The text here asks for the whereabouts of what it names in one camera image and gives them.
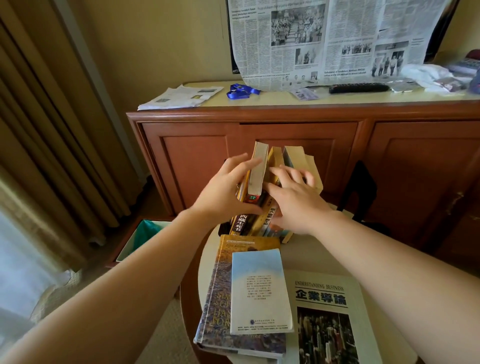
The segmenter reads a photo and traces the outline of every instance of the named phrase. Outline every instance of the blue ribbon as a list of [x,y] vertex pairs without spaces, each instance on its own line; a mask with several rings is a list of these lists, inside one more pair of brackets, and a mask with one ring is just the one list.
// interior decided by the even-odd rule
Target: blue ribbon
[[259,95],[260,90],[247,85],[234,84],[230,86],[230,91],[227,92],[227,97],[231,100],[240,100],[241,98],[249,98],[250,94]]

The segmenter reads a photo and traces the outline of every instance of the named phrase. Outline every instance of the remote control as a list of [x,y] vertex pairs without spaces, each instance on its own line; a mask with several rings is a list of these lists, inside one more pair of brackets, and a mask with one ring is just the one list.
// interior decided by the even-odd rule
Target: remote control
[[330,86],[328,92],[330,94],[346,94],[350,92],[385,92],[390,87],[381,83],[370,84],[342,84]]

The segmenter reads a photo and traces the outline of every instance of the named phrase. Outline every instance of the television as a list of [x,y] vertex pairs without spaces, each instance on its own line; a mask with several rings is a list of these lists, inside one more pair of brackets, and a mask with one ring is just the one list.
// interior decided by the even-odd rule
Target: television
[[[459,2],[460,0],[450,0],[449,4],[445,7],[445,10],[442,13],[442,16],[440,17],[440,20],[435,26],[435,29],[432,33],[432,37],[430,38],[430,42],[427,48],[427,53],[425,55],[425,62],[431,62],[435,58],[435,55],[437,54],[438,49],[440,48],[442,40],[445,36],[445,33],[447,32],[447,28],[450,25],[450,22],[452,21],[453,15],[455,13],[456,7]],[[233,57],[232,37],[230,34],[230,17],[228,15],[228,0],[226,0],[226,3],[227,3],[228,39],[230,41],[230,59],[232,62],[232,72],[240,73],[237,67],[237,64],[235,62],[235,58]]]

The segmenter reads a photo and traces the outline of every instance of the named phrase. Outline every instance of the brown curtain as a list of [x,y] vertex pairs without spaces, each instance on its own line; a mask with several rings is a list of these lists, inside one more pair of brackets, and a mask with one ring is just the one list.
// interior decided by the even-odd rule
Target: brown curtain
[[78,269],[141,186],[51,4],[0,0],[0,18],[0,208]]

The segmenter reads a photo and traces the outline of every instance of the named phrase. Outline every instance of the cabinet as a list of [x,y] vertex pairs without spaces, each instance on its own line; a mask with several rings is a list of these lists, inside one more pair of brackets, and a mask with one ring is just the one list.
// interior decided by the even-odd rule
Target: cabinet
[[128,116],[172,216],[194,203],[226,158],[251,153],[254,141],[303,146],[315,157],[328,202],[338,203],[363,160],[378,186],[366,220],[444,260],[480,265],[480,205],[471,197],[480,178],[480,101],[199,107]]

